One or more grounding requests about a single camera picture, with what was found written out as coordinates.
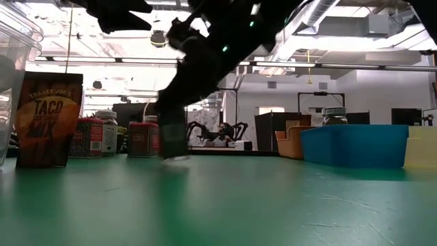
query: orange bin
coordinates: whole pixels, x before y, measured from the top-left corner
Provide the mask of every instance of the orange bin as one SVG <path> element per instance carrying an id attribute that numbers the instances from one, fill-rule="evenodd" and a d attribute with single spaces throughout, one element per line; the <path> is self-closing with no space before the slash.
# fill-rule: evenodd
<path id="1" fill-rule="evenodd" d="M 302 144 L 300 142 L 300 132 L 314 128 L 314 126 L 291 126 L 287 132 L 276 131 L 279 155 L 303 160 Z"/>

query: spice jar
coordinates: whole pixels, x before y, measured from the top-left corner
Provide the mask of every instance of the spice jar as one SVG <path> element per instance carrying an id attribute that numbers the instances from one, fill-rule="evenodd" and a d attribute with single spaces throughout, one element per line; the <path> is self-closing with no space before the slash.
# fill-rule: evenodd
<path id="1" fill-rule="evenodd" d="M 78 119 L 68 156 L 79 158 L 101 157 L 102 126 L 102 120 L 95 118 Z"/>
<path id="2" fill-rule="evenodd" d="M 329 107 L 322 109 L 323 115 L 323 126 L 333 125 L 333 124 L 347 124 L 348 119 L 346 118 L 346 108 L 345 107 Z"/>
<path id="3" fill-rule="evenodd" d="M 117 152 L 117 113 L 112 110 L 99 110 L 96 118 L 103 120 L 102 156 L 113 156 Z"/>
<path id="4" fill-rule="evenodd" d="M 145 116 L 144 123 L 131 122 L 128 134 L 129 157 L 157 156 L 159 150 L 159 134 L 157 117 Z"/>

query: green table surface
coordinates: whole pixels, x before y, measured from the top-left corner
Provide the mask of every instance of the green table surface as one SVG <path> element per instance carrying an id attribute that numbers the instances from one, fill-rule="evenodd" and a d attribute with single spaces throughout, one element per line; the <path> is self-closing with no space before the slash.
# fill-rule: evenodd
<path id="1" fill-rule="evenodd" d="M 125 155 L 0 168 L 0 245 L 437 245 L 437 169 Z"/>

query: trader joe's bag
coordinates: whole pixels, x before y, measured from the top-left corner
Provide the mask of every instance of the trader joe's bag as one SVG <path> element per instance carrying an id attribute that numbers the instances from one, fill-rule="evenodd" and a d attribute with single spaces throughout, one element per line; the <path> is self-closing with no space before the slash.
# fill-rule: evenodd
<path id="1" fill-rule="evenodd" d="M 17 167 L 65 167 L 82 102 L 81 74 L 26 72 L 16 117 Z"/>

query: blue bin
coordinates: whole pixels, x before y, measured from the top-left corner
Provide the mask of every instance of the blue bin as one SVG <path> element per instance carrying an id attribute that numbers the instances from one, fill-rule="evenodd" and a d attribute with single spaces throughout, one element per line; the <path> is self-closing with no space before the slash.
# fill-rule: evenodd
<path id="1" fill-rule="evenodd" d="M 402 168 L 408 126 L 332 125 L 300 134 L 306 161 L 336 167 Z"/>

